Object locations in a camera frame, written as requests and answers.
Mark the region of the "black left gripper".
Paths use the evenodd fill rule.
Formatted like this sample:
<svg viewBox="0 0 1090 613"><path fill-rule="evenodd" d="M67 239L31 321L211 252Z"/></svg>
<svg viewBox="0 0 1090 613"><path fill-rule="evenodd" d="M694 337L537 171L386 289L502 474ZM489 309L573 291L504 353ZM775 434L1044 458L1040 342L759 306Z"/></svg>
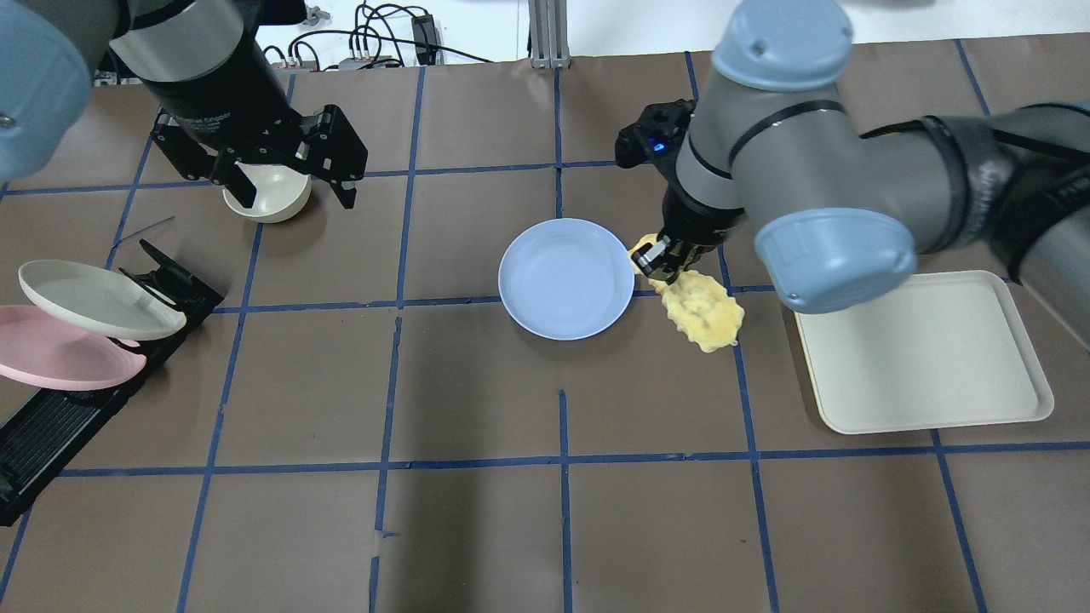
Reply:
<svg viewBox="0 0 1090 613"><path fill-rule="evenodd" d="M237 117L199 135L160 109L152 128L152 143L175 172L187 180L210 179L252 209L257 190L241 163L281 164L300 175L326 182L344 209L354 209L358 183L364 178L370 151L341 109L324 106L311 116L293 109L276 117L243 121Z"/></svg>

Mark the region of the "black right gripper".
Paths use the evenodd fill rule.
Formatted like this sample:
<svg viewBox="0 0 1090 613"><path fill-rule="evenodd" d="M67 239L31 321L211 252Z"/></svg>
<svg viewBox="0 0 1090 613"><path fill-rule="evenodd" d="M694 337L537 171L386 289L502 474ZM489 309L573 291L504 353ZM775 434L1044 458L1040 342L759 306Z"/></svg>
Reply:
<svg viewBox="0 0 1090 613"><path fill-rule="evenodd" d="M677 283L682 272L732 232L732 196L725 193L694 199L686 192L666 192L662 213L657 237L632 249L634 271L658 283Z"/></svg>

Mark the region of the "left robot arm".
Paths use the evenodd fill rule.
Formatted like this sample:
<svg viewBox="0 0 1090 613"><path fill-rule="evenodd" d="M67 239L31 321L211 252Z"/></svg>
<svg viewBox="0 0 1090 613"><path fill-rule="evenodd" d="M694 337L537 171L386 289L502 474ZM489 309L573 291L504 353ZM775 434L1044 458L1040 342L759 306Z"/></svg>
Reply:
<svg viewBox="0 0 1090 613"><path fill-rule="evenodd" d="M4 1L1 175L43 170L85 112L106 55L152 92L152 142L175 172L225 187L243 207L257 189L245 164L272 164L358 197L370 151L342 109L304 116L288 100L234 1Z"/></svg>

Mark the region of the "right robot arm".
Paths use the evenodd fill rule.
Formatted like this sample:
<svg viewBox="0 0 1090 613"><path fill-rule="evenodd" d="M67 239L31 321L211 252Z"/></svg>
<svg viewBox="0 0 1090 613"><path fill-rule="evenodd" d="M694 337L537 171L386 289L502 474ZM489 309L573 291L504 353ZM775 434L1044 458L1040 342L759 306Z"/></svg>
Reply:
<svg viewBox="0 0 1090 613"><path fill-rule="evenodd" d="M676 283L748 221L782 303L825 314L888 295L919 256L981 241L1087 344L1087 103L860 135L836 87L852 39L834 1L743 1L697 100L620 129L616 163L653 163L667 185L638 269Z"/></svg>

